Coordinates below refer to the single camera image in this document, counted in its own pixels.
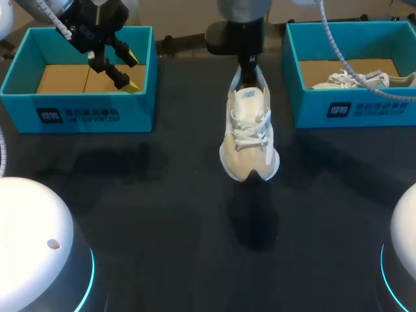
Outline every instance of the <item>logo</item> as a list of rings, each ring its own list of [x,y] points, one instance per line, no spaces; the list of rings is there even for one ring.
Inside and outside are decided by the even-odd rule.
[[[255,95],[255,91],[247,91],[246,93],[242,95],[242,98],[243,99],[252,98],[254,97],[254,95]]]
[[[37,109],[40,121],[43,124],[62,124],[62,117],[58,109]]]
[[[334,117],[347,117],[350,112],[351,102],[334,102],[331,103],[328,113],[326,114],[327,118]]]

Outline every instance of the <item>blue box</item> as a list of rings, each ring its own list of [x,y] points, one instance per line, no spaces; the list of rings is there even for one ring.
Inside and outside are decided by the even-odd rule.
[[[330,23],[330,29],[347,60],[392,59],[401,77],[416,71],[416,33],[407,21]],[[416,103],[397,103],[365,88],[306,88],[300,61],[337,59],[321,23],[287,25],[283,74],[297,128],[416,124]],[[382,90],[416,96],[416,88]]]
[[[130,45],[139,64],[146,65],[142,91],[134,94],[36,94],[47,64],[88,64],[88,57],[72,47],[55,28],[32,28],[26,32],[0,89],[1,100],[19,133],[136,133],[152,130],[157,87],[153,29],[124,27],[116,35]],[[124,64],[111,47],[106,46],[106,56],[112,64]],[[98,114],[74,116],[74,111]],[[46,119],[43,118],[45,114],[49,115]]]

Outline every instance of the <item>black table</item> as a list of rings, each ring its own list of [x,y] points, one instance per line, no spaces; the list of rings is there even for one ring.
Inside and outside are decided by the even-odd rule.
[[[264,185],[233,182],[218,158],[233,58],[160,59],[151,134],[19,136],[0,111],[7,174],[68,204],[109,312],[378,311],[374,273],[415,181],[415,129],[295,131],[280,61],[261,65],[281,155]]]

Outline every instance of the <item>box label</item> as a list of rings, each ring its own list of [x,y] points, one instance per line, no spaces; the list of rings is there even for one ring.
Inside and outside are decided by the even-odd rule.
[[[326,114],[327,118],[336,118],[336,117],[347,117],[350,112],[351,102],[333,102],[331,103],[328,113]]]
[[[354,117],[397,116],[405,113],[409,103],[357,103]]]
[[[58,109],[37,109],[40,121],[43,124],[62,124],[63,120]]]
[[[65,109],[65,120],[75,122],[120,122],[117,109]]]

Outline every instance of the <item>open box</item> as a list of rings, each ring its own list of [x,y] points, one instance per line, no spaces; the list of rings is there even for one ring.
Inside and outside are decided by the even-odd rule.
[[[330,23],[341,53],[357,73],[383,70],[407,76],[416,71],[416,34],[406,21]],[[283,74],[296,127],[415,125],[416,104],[392,101],[365,88],[311,90],[343,65],[321,23],[288,24]],[[383,88],[416,96],[416,88]]]
[[[129,68],[112,47],[106,57],[140,91],[119,92],[105,73],[88,67],[55,28],[32,28],[0,89],[1,100],[20,133],[150,132],[157,87],[157,55],[151,27],[124,27],[117,37],[129,44],[139,65]]]

